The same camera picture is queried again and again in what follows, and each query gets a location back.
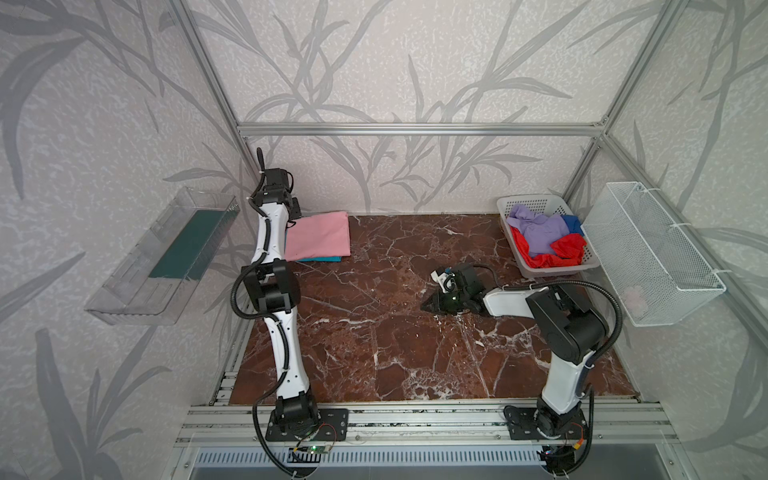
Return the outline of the green mat in shelf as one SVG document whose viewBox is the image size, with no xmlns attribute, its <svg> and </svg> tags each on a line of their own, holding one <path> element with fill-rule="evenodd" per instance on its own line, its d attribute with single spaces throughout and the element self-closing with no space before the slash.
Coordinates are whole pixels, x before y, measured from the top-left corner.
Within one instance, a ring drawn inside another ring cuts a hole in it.
<svg viewBox="0 0 768 480">
<path fill-rule="evenodd" d="M 235 210 L 196 210 L 149 277 L 200 281 L 237 215 Z"/>
</svg>

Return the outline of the clear plastic wall shelf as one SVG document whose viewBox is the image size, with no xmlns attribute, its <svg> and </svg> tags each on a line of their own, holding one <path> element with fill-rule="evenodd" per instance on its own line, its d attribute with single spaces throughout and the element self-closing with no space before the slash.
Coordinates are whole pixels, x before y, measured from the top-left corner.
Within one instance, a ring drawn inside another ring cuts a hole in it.
<svg viewBox="0 0 768 480">
<path fill-rule="evenodd" d="M 85 311 L 112 325 L 175 324 L 200 281 L 150 278 L 149 273 L 196 210 L 235 210 L 236 196 L 181 188 L 103 285 Z"/>
</svg>

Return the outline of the aluminium mounting rail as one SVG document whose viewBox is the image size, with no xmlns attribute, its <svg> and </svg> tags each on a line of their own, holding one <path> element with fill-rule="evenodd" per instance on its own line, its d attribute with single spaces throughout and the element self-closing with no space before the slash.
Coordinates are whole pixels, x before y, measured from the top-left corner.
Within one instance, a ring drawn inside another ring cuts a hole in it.
<svg viewBox="0 0 768 480">
<path fill-rule="evenodd" d="M 359 402 L 349 411 L 340 446 L 512 444 L 503 408 L 533 407 L 533 399 Z M 596 444 L 677 444 L 678 435 L 659 403 L 630 397 L 595 399 Z M 251 409 L 245 406 L 192 407 L 174 445 L 256 446 Z"/>
</svg>

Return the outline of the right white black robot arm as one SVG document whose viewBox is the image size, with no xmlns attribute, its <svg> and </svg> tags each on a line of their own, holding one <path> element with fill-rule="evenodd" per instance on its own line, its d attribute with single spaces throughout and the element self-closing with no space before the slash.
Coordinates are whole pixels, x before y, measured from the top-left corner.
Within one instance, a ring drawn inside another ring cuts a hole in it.
<svg viewBox="0 0 768 480">
<path fill-rule="evenodd" d="M 583 280 L 503 286 L 493 269 L 480 263 L 438 269 L 430 277 L 436 288 L 422 302 L 422 310 L 443 316 L 469 312 L 532 319 L 550 349 L 547 381 L 533 412 L 504 408 L 512 430 L 558 439 L 581 421 L 586 378 L 623 328 L 614 295 Z"/>
</svg>

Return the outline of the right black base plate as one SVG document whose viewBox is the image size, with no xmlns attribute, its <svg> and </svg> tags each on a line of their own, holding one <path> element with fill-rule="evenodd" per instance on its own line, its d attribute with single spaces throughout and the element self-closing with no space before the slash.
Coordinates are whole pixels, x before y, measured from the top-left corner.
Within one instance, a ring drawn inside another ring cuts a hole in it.
<svg viewBox="0 0 768 480">
<path fill-rule="evenodd" d="M 581 440 L 588 430 L 581 402 L 563 414 L 544 403 L 536 407 L 506 405 L 503 416 L 512 440 Z"/>
</svg>

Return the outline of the folded teal t-shirt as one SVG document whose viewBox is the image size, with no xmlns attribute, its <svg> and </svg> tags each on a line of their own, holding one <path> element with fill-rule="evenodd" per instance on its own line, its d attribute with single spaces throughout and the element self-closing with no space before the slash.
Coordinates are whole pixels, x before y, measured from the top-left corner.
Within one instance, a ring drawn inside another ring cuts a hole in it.
<svg viewBox="0 0 768 480">
<path fill-rule="evenodd" d="M 307 262 L 338 263 L 338 262 L 341 262 L 341 260 L 342 260 L 341 256 L 327 256 L 327 257 L 304 258 L 297 261 L 302 263 L 307 263 Z"/>
</svg>

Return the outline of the aluminium frame profile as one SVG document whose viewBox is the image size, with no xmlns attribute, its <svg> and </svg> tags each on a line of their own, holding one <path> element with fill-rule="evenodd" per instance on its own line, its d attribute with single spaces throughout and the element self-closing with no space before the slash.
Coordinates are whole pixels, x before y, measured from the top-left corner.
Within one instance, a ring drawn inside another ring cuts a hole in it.
<svg viewBox="0 0 768 480">
<path fill-rule="evenodd" d="M 168 3 L 171 22 L 178 25 L 185 37 L 185 42 L 191 49 L 206 84 L 213 94 L 220 112 L 224 116 L 228 133 L 235 142 L 236 149 L 243 159 L 253 162 L 255 155 L 246 142 L 246 138 L 254 135 L 276 136 L 576 136 L 590 139 L 587 152 L 583 155 L 579 166 L 568 183 L 565 197 L 571 199 L 591 167 L 596 152 L 601 149 L 608 153 L 615 165 L 629 179 L 642 184 L 659 201 L 662 208 L 675 220 L 685 220 L 682 212 L 675 207 L 668 196 L 663 193 L 658 182 L 652 180 L 642 170 L 639 164 L 632 160 L 627 150 L 612 135 L 612 130 L 625 110 L 631 96 L 640 86 L 642 80 L 650 71 L 651 64 L 660 55 L 664 44 L 676 28 L 684 11 L 691 8 L 690 1 L 665 1 L 662 3 L 658 17 L 644 40 L 638 56 L 632 63 L 622 81 L 618 92 L 612 100 L 607 113 L 602 120 L 592 123 L 429 123 L 429 122 L 278 122 L 257 123 L 250 127 L 236 119 L 223 90 L 220 77 L 215 69 L 210 55 L 207 53 L 200 23 L 195 19 L 192 9 L 185 1 L 170 1 Z"/>
</svg>

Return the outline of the red t-shirt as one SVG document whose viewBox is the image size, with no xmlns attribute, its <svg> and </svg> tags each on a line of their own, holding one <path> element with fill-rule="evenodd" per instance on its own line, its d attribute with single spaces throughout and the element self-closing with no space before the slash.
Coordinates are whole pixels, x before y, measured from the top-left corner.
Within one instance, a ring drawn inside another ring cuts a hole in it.
<svg viewBox="0 0 768 480">
<path fill-rule="evenodd" d="M 521 255 L 525 266 L 533 269 L 575 267 L 582 264 L 587 241 L 578 234 L 568 234 L 556 240 L 551 249 L 552 253 L 529 253 L 530 247 L 520 231 L 514 227 L 509 228 L 515 242 L 516 252 Z"/>
</svg>

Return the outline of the purple t-shirt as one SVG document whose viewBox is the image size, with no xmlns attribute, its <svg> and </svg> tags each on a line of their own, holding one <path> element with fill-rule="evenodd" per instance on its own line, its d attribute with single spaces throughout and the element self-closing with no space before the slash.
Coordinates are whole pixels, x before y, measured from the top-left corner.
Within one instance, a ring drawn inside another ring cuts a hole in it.
<svg viewBox="0 0 768 480">
<path fill-rule="evenodd" d="M 551 244 L 570 234 L 561 215 L 547 216 L 531 211 L 527 206 L 515 204 L 507 215 L 506 223 L 516 229 L 528 244 L 531 257 L 554 254 Z"/>
</svg>

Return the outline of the pink t-shirt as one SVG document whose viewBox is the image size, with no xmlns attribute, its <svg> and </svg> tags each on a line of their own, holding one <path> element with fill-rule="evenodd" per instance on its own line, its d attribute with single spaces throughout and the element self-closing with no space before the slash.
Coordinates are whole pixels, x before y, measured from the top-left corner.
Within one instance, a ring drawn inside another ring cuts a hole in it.
<svg viewBox="0 0 768 480">
<path fill-rule="evenodd" d="M 329 212 L 300 218 L 287 230 L 287 261 L 350 255 L 351 236 L 349 215 L 346 212 Z"/>
</svg>

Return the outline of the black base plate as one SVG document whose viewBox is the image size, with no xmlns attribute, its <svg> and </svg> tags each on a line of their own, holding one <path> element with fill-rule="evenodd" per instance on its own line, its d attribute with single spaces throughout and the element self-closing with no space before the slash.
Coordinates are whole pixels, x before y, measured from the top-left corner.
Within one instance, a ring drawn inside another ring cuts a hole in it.
<svg viewBox="0 0 768 480">
<path fill-rule="evenodd" d="M 275 413 L 264 434 L 270 442 L 297 442 L 299 440 L 338 442 L 347 437 L 350 411 L 344 408 L 320 408 L 318 420 L 302 420 L 278 426 Z"/>
<path fill-rule="evenodd" d="M 506 405 L 503 416 L 512 440 L 581 440 L 588 430 L 581 402 L 563 414 L 544 403 L 536 407 Z"/>
</svg>

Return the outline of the blue t-shirt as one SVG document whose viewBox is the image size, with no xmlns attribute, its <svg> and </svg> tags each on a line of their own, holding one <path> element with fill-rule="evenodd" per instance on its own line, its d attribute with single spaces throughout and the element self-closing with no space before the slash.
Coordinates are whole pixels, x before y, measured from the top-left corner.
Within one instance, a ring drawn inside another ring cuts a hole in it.
<svg viewBox="0 0 768 480">
<path fill-rule="evenodd" d="M 561 218 L 565 223 L 570 234 L 578 234 L 580 236 L 584 236 L 582 226 L 581 226 L 581 221 L 577 216 L 562 215 Z"/>
</svg>

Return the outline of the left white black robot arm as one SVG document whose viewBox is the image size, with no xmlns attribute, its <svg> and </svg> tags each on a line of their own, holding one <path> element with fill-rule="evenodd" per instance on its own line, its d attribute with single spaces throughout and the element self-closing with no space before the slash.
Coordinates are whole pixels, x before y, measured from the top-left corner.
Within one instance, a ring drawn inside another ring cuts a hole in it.
<svg viewBox="0 0 768 480">
<path fill-rule="evenodd" d="M 275 397 L 270 421 L 283 434 L 299 435 L 320 424 L 298 339 L 300 286 L 286 256 L 289 225 L 300 218 L 301 210 L 287 170 L 260 170 L 259 183 L 248 199 L 259 221 L 256 248 L 236 279 L 231 304 L 241 318 L 266 324 L 277 374 L 270 390 Z"/>
</svg>

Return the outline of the white plastic laundry basket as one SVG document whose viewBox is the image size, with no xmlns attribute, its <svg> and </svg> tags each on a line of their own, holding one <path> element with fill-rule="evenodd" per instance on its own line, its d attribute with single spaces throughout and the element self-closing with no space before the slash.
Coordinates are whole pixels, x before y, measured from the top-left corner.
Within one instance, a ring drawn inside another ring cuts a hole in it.
<svg viewBox="0 0 768 480">
<path fill-rule="evenodd" d="M 496 205 L 500 214 L 501 228 L 510 245 L 516 264 L 524 277 L 534 279 L 540 277 L 576 275 L 579 272 L 600 266 L 600 260 L 592 251 L 592 245 L 586 237 L 584 237 L 585 245 L 583 247 L 582 261 L 579 265 L 567 264 L 567 262 L 562 259 L 558 260 L 556 264 L 552 266 L 544 267 L 541 266 L 540 263 L 533 266 L 529 264 L 525 259 L 525 255 L 518 249 L 512 227 L 506 222 L 507 216 L 512 208 L 515 205 L 525 205 L 535 214 L 544 214 L 547 216 L 571 215 L 572 211 L 563 198 L 557 195 L 543 194 L 514 195 L 499 198 L 496 201 Z"/>
</svg>

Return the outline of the green circuit board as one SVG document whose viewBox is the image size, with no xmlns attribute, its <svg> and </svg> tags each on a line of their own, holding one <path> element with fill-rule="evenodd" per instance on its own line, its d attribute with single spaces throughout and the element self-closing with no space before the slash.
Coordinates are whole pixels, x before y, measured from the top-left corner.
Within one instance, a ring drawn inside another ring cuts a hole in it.
<svg viewBox="0 0 768 480">
<path fill-rule="evenodd" d="M 297 461 L 311 462 L 314 457 L 329 454 L 334 447 L 334 443 L 325 444 L 297 444 L 291 449 L 291 455 Z"/>
</svg>

